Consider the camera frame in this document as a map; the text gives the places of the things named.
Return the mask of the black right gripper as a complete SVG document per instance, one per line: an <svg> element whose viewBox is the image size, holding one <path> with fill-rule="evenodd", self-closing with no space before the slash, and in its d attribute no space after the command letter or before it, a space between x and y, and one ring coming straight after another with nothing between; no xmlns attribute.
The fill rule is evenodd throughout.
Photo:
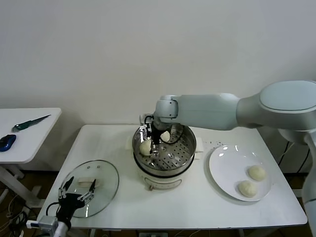
<svg viewBox="0 0 316 237"><path fill-rule="evenodd" d="M148 137L151 138L150 154L153 157L159 157L160 131L155 128L153 123L147 123L139 127L140 142L144 142Z"/></svg>

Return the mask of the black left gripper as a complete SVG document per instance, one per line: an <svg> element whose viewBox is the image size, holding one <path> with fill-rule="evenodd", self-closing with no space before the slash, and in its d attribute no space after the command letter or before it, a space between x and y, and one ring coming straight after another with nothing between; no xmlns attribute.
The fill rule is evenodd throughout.
<svg viewBox="0 0 316 237"><path fill-rule="evenodd" d="M60 204L58 219L71 219L75 211L83 207L83 202L90 202L94 198L96 179L93 181L79 182L79 184L83 183L89 185L88 191L83 195L66 193L72 184L73 179L74 176L67 180L58 190Z"/></svg>

